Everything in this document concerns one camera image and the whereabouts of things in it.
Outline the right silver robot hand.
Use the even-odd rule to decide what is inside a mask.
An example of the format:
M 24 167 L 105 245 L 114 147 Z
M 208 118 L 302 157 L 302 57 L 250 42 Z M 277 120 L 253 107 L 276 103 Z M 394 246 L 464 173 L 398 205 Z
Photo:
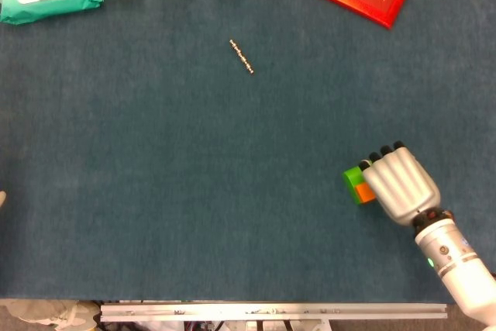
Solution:
M 401 141 L 370 153 L 358 167 L 383 210 L 401 226 L 441 205 L 436 183 Z

